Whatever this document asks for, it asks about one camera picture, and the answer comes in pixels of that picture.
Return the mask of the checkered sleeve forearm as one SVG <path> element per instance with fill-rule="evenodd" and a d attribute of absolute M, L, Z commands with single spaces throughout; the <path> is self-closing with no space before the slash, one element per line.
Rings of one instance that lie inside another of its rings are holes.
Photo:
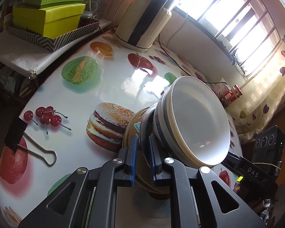
<path fill-rule="evenodd" d="M 270 199 L 265 199 L 264 200 L 264 207 L 259 213 L 259 216 L 261 220 L 264 221 L 265 225 L 268 224 L 269 217 L 270 217 L 270 206 L 271 206 L 271 200 Z"/>

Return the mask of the person's right hand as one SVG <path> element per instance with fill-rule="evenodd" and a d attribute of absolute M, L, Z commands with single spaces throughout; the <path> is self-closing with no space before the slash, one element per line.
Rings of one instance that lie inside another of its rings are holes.
<path fill-rule="evenodd" d="M 234 189 L 233 191 L 238 194 L 240 197 L 244 194 L 244 192 L 241 190 L 241 184 L 240 183 L 236 183 L 234 185 Z M 258 200 L 254 200 L 251 202 L 247 202 L 246 204 L 248 204 L 248 206 L 253 209 L 257 214 L 259 214 L 263 209 L 264 209 L 264 200 L 258 199 Z"/>

